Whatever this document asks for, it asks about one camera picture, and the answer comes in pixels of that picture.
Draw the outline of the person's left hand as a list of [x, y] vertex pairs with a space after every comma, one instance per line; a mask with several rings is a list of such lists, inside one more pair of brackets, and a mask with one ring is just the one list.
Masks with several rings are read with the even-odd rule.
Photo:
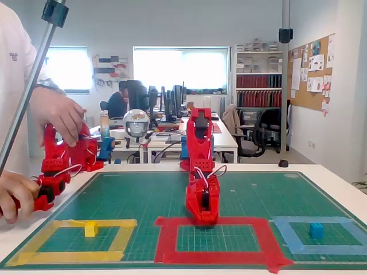
[[30, 98], [38, 142], [44, 146], [44, 131], [52, 124], [70, 147], [76, 145], [83, 126], [85, 110], [74, 100], [44, 87], [36, 87]]

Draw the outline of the person's right hand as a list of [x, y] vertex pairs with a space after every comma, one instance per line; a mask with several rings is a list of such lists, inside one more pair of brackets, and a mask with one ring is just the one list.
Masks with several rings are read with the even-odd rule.
[[4, 170], [1, 173], [1, 218], [4, 217], [9, 224], [17, 222], [19, 215], [14, 198], [20, 203], [21, 217], [31, 216], [39, 189], [35, 181]]

